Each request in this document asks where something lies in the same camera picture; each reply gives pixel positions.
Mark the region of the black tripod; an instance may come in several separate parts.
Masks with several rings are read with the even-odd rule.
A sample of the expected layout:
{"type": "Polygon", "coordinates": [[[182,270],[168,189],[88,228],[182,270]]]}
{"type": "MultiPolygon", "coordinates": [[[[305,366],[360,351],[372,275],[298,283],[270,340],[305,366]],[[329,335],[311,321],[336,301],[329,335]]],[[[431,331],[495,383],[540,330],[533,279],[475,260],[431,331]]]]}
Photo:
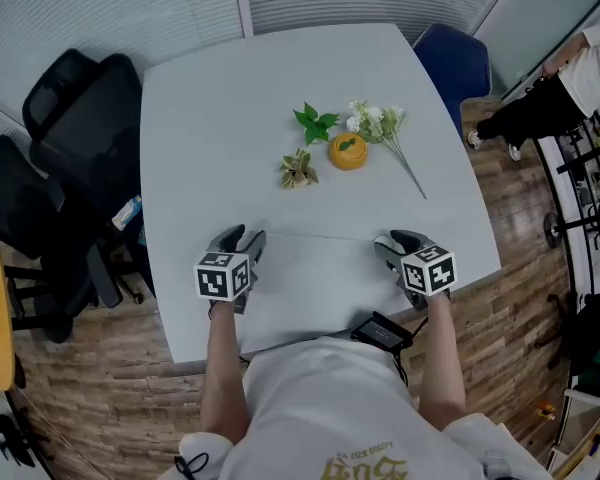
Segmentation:
{"type": "Polygon", "coordinates": [[[15,420],[6,414],[0,414],[0,452],[5,459],[11,456],[18,466],[34,467],[34,461],[29,454],[39,442],[48,442],[49,439],[34,432],[28,424],[22,430],[15,420]]]}

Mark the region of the small variegated potted plant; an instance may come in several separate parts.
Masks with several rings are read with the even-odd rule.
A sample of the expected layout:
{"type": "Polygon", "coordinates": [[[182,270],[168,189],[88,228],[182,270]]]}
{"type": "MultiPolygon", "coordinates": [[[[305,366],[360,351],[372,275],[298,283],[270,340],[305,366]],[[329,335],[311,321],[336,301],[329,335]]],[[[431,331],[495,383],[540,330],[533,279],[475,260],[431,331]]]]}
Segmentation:
{"type": "Polygon", "coordinates": [[[318,184],[319,178],[311,165],[311,154],[306,149],[297,149],[293,155],[282,157],[280,187],[295,189],[306,185],[318,184]]]}

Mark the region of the black mesh office chair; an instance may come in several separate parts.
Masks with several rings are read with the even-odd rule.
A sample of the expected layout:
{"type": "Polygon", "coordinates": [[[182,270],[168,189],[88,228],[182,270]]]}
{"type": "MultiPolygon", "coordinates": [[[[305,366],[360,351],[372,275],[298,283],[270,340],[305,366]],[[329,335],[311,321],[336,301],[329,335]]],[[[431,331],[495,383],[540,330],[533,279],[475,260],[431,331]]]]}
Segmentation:
{"type": "Polygon", "coordinates": [[[40,175],[12,139],[0,135],[0,241],[39,263],[4,267],[16,330],[36,329],[67,341],[88,305],[115,307],[128,294],[123,281],[138,267],[114,261],[118,245],[93,210],[53,178],[40,175]]]}
{"type": "Polygon", "coordinates": [[[105,219],[141,193],[142,86],[130,58],[65,51],[22,105],[33,164],[71,185],[105,219]]]}

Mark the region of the person's white t-shirt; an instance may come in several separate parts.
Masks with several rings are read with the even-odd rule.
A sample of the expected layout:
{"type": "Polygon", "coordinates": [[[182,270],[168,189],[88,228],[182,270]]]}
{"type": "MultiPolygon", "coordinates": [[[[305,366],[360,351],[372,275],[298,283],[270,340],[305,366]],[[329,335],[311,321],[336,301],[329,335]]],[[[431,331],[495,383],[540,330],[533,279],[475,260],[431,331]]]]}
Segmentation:
{"type": "Polygon", "coordinates": [[[251,422],[240,442],[182,438],[195,480],[552,480],[482,414],[434,428],[391,357],[362,343],[320,338],[263,353],[243,386],[251,422]]]}

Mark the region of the black metal railing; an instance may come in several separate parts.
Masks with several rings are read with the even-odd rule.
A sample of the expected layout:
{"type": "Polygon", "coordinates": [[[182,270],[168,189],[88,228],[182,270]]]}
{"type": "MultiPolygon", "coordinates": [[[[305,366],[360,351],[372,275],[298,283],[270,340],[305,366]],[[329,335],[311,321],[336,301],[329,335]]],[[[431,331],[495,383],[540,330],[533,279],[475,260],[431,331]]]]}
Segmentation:
{"type": "Polygon", "coordinates": [[[558,137],[534,143],[547,175],[563,232],[569,290],[577,297],[600,293],[600,114],[558,137]]]}

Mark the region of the blue chair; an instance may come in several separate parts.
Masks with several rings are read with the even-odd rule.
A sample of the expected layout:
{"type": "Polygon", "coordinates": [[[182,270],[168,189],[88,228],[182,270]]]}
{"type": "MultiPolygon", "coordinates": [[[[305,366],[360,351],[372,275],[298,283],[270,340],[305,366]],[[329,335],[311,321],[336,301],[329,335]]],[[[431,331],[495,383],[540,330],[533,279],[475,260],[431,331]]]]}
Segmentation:
{"type": "Polygon", "coordinates": [[[462,104],[491,93],[491,66],[486,46],[451,26],[434,23],[412,48],[463,138],[462,104]]]}

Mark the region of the small green potted plant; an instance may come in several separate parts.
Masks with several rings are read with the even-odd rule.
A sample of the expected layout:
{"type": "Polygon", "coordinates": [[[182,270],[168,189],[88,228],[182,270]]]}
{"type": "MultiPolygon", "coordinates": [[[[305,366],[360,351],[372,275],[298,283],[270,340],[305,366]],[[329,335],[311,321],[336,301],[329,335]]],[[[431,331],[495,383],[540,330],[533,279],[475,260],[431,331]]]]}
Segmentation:
{"type": "Polygon", "coordinates": [[[339,124],[340,116],[334,113],[319,114],[317,110],[304,103],[302,112],[294,110],[298,123],[304,128],[305,143],[307,146],[316,141],[328,141],[329,130],[339,124]]]}

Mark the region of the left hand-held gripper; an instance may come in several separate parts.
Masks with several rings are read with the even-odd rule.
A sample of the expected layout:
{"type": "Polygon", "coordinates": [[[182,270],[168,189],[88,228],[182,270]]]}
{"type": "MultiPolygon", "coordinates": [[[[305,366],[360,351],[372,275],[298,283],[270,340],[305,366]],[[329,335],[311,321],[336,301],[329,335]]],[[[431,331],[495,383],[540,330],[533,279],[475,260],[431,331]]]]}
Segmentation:
{"type": "Polygon", "coordinates": [[[216,235],[203,256],[194,265],[197,296],[217,302],[232,303],[237,314],[243,314],[257,275],[258,264],[266,246],[264,230],[253,235],[247,245],[236,252],[245,233],[245,225],[227,228],[216,235]]]}

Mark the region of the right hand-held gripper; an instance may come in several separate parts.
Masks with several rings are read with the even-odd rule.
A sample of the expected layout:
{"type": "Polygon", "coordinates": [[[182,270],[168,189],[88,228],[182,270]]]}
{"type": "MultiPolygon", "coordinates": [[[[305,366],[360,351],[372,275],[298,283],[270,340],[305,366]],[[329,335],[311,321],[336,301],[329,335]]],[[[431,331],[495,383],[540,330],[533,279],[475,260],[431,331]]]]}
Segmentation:
{"type": "Polygon", "coordinates": [[[428,297],[450,294],[450,288],[457,282],[453,252],[434,244],[422,233],[391,230],[390,236],[375,237],[373,249],[390,270],[399,274],[397,285],[415,311],[427,309],[428,297]]]}

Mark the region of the person's left forearm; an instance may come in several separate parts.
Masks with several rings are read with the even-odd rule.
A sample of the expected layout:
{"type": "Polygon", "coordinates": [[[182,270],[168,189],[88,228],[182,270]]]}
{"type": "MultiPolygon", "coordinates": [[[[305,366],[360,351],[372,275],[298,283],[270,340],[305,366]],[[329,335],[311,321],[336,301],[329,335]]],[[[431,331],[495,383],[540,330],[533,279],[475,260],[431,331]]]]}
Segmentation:
{"type": "Polygon", "coordinates": [[[232,444],[245,437],[250,424],[242,379],[234,306],[215,302],[210,308],[200,423],[202,431],[220,435],[232,444]]]}

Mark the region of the black flat device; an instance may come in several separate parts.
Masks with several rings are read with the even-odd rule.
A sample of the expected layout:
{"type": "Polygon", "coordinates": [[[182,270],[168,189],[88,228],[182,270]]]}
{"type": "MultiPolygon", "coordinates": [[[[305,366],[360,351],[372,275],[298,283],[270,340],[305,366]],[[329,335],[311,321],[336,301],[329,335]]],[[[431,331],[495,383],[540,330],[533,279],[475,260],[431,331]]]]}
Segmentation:
{"type": "Polygon", "coordinates": [[[411,332],[378,312],[373,312],[370,318],[354,328],[350,337],[393,355],[413,345],[411,332]]]}

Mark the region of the person's right forearm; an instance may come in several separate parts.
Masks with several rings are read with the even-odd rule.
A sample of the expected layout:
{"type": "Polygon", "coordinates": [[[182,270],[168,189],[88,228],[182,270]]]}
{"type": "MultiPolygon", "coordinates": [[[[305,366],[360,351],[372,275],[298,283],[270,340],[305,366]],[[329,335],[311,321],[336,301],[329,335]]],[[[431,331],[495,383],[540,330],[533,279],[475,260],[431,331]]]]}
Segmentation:
{"type": "Polygon", "coordinates": [[[419,413],[443,431],[466,415],[466,392],[449,298],[440,292],[429,297],[427,304],[428,331],[419,413]]]}

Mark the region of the black coat rack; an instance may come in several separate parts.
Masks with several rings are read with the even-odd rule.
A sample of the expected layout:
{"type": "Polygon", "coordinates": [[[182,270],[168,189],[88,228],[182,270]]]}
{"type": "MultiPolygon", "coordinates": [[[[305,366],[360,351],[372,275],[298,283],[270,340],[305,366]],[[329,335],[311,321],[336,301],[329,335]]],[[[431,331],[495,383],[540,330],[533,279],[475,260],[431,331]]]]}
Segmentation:
{"type": "Polygon", "coordinates": [[[571,360],[579,354],[580,336],[577,328],[578,312],[577,297],[569,292],[564,299],[557,294],[550,293],[547,301],[553,305],[558,313],[558,327],[548,336],[540,338],[534,343],[535,349],[542,349],[553,342],[558,343],[556,351],[548,361],[547,369],[553,371],[563,359],[571,360]]]}

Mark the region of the white artificial flower bouquet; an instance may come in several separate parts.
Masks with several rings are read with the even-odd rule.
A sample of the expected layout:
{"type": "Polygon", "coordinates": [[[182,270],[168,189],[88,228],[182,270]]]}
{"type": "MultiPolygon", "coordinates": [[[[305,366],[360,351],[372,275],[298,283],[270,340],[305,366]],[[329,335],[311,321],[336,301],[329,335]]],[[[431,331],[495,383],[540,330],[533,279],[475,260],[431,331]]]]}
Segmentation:
{"type": "Polygon", "coordinates": [[[408,165],[399,140],[405,111],[396,106],[379,108],[367,101],[357,100],[349,103],[349,109],[352,115],[346,120],[347,129],[359,135],[365,142],[382,146],[388,151],[409,175],[421,196],[427,199],[421,184],[408,165]]]}

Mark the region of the blue white tissue pack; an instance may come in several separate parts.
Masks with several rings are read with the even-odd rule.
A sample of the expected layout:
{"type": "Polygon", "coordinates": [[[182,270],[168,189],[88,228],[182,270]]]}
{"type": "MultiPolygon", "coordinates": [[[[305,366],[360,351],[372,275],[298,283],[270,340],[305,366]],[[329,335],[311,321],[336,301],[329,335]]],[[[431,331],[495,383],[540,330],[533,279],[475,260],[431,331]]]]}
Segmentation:
{"type": "Polygon", "coordinates": [[[142,198],[140,195],[136,195],[121,207],[111,218],[111,222],[117,230],[123,231],[141,210],[142,198]]]}

